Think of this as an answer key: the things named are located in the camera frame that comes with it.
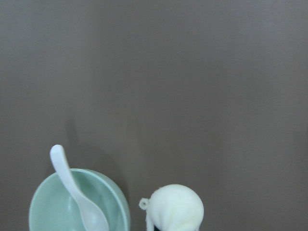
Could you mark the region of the white steamed bun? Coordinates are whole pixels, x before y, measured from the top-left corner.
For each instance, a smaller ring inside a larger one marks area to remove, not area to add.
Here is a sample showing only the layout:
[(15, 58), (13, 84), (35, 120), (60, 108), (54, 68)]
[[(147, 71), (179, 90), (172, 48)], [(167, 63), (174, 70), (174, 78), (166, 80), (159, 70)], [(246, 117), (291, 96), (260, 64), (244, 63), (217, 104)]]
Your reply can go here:
[(198, 231), (204, 219), (204, 204), (187, 186), (170, 184), (142, 198), (140, 209), (146, 212), (146, 229), (153, 231)]

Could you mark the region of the white ceramic spoon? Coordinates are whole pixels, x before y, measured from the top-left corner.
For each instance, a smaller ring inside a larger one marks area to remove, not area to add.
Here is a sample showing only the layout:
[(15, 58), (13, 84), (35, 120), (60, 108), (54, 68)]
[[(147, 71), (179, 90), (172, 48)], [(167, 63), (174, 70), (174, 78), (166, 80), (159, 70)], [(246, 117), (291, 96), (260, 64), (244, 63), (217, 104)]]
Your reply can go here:
[(109, 224), (105, 214), (78, 187), (67, 162), (63, 146), (56, 144), (50, 149), (52, 165), (62, 184), (76, 202), (80, 217), (87, 231), (108, 231)]

